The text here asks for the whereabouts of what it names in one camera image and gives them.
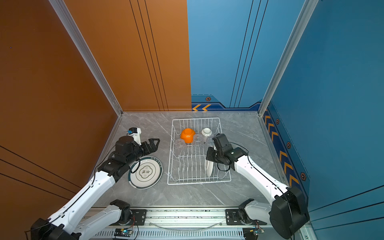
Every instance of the white robotic arm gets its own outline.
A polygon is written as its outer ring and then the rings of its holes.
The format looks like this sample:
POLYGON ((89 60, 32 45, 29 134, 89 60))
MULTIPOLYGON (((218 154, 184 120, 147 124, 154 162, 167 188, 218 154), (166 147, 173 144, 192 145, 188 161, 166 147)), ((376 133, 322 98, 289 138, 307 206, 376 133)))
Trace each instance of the white robotic arm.
MULTIPOLYGON (((149 139, 140 145, 140 129, 130 129, 134 136, 121 137, 116 149, 99 168, 95 176, 61 209, 48 220, 38 219, 31 227, 32 240, 88 240, 100 229, 118 221, 130 220, 130 205, 113 201, 103 211, 80 222, 85 213, 101 195, 112 187, 120 177, 131 171, 130 165, 140 157, 157 150, 159 139, 149 139)), ((289 239, 308 220, 308 210, 303 193, 297 188, 289 188, 260 168, 240 148, 233 149, 224 134, 213 138, 215 148, 207 151, 207 160, 228 165, 245 176, 266 197, 269 204, 261 204, 250 199, 239 206, 243 221, 261 220, 271 223, 284 238, 289 239)))

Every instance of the marble countertop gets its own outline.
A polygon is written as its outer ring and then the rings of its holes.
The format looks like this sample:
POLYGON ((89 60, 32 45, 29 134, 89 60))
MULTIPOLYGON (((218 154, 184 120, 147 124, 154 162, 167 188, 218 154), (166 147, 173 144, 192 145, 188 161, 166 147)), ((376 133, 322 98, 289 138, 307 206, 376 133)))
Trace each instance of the marble countertop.
POLYGON ((141 128, 141 140, 160 138, 159 149, 151 154, 163 165, 163 173, 154 186, 136 189, 128 182, 128 173, 95 203, 95 207, 105 207, 115 199, 123 200, 131 206, 238 206, 253 198, 268 203, 261 192, 245 177, 231 170, 230 182, 168 185, 168 165, 170 133, 173 119, 220 118, 223 133, 228 140, 238 143, 250 151, 250 157, 274 178, 281 180, 266 139, 255 112, 150 112, 124 113, 114 136, 113 144, 131 127, 141 128))

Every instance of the white wire dish rack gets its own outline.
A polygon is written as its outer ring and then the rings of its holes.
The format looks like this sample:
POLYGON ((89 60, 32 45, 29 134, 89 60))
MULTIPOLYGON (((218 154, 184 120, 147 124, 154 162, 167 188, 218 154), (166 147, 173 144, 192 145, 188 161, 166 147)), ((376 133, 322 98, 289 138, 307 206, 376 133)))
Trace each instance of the white wire dish rack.
POLYGON ((193 129, 199 133, 204 128, 210 128, 213 134, 222 133, 219 118, 195 118, 195 119, 174 119, 170 139, 170 154, 168 168, 168 184, 198 184, 210 182, 230 182, 231 173, 226 170, 228 166, 219 164, 221 170, 214 164, 212 174, 207 176, 205 167, 206 150, 203 146, 187 144, 184 154, 175 155, 175 140, 180 138, 181 132, 186 128, 193 129))

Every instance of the glass cup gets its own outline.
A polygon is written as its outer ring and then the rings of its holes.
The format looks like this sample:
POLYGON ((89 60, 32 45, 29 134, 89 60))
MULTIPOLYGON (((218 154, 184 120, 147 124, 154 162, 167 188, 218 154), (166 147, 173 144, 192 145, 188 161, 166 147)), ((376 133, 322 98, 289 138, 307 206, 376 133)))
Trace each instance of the glass cup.
POLYGON ((212 139, 214 137, 215 137, 215 134, 213 134, 213 133, 209 136, 204 136, 203 143, 205 144, 206 142, 210 142, 210 139, 212 139))
POLYGON ((174 142, 173 154, 175 157, 183 156, 187 152, 187 145, 183 139, 177 139, 174 142))
POLYGON ((194 150, 196 151, 196 154, 199 154, 199 152, 201 151, 200 148, 203 147, 204 145, 204 136, 201 135, 200 133, 196 133, 194 136, 193 136, 193 142, 192 142, 192 147, 194 148, 194 150))
POLYGON ((206 142, 204 143, 204 154, 206 155, 207 154, 207 151, 208 151, 208 148, 209 147, 213 147, 215 148, 215 143, 214 143, 214 140, 211 138, 211 137, 208 137, 206 139, 206 142))

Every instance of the white plate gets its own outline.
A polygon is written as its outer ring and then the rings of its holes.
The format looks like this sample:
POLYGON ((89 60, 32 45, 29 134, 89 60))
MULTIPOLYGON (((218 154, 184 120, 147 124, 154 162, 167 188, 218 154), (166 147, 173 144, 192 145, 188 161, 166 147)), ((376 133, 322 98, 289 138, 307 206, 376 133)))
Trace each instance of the white plate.
POLYGON ((213 168, 214 168, 214 163, 212 161, 206 160, 205 161, 205 174, 208 177, 211 177, 213 168))
MULTIPOLYGON (((132 166, 132 172, 136 171, 139 166, 139 162, 135 162, 132 166)), ((155 185, 163 171, 161 162, 151 156, 145 156, 141 158, 139 169, 135 173, 129 172, 128 181, 132 187, 137 189, 147 189, 155 185)))

